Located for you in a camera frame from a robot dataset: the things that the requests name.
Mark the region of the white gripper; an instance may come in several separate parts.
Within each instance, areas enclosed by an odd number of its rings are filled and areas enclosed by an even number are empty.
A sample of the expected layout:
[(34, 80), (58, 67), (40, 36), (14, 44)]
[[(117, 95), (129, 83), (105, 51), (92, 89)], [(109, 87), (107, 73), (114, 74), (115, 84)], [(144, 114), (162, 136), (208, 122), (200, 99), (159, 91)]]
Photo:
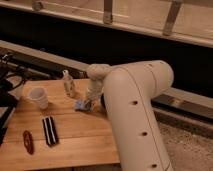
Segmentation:
[(101, 96), (103, 88), (103, 80), (110, 72), (111, 66), (108, 64), (91, 64), (87, 68), (87, 76), (89, 85), (86, 90), (86, 98), (96, 100)]

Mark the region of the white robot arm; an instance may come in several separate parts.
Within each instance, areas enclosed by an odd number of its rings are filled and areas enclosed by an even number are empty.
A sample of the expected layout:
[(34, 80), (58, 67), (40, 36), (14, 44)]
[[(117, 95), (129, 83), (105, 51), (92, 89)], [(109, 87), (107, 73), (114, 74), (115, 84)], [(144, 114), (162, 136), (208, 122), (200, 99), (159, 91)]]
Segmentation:
[(174, 80), (161, 60), (87, 68), (87, 97), (104, 95), (123, 171), (174, 171), (151, 106), (151, 100)]

